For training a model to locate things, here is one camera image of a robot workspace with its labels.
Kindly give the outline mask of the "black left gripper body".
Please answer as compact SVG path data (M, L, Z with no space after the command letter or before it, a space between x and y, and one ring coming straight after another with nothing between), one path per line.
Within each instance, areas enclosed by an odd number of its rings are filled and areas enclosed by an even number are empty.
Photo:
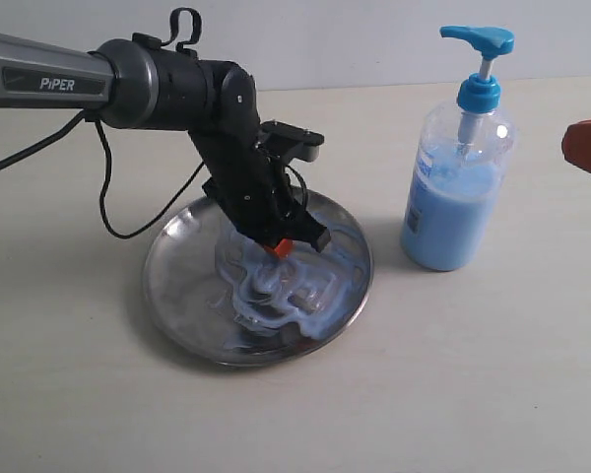
M296 195L284 165L259 147L260 133L249 144L224 133L192 133L191 141L210 178L202 188L230 219L234 228L261 247L282 238L323 250L330 231L307 210L308 190Z

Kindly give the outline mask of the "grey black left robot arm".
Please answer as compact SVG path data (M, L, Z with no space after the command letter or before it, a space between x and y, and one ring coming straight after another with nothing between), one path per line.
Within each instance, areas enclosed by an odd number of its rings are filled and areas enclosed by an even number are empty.
M290 240L329 243L288 177L323 136L262 121L254 79L232 61L140 34L87 53L0 34L0 108L74 108L115 129L186 132L210 175L204 192L241 234L276 253Z

